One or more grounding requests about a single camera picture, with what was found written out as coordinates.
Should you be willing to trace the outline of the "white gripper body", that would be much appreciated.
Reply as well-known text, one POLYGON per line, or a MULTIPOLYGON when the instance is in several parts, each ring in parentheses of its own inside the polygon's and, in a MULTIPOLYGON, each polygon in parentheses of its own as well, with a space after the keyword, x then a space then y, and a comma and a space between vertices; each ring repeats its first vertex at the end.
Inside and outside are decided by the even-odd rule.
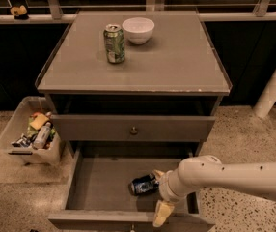
POLYGON ((167 202, 178 203, 187 195, 186 186, 180 181, 177 170, 169 170, 159 177, 159 193, 167 202))

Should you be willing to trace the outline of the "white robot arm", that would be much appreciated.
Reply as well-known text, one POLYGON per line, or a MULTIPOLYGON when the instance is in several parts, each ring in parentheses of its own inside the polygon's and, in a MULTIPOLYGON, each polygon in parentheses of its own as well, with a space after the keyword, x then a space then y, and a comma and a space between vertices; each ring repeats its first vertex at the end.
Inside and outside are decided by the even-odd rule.
MULTIPOLYGON (((276 102, 276 70, 253 107, 264 120, 276 102)), ((157 201, 152 225, 160 227, 187 195, 201 189, 230 189, 264 200, 276 201, 276 161, 224 164, 212 155, 187 158, 167 172, 154 172, 161 199, 157 201)))

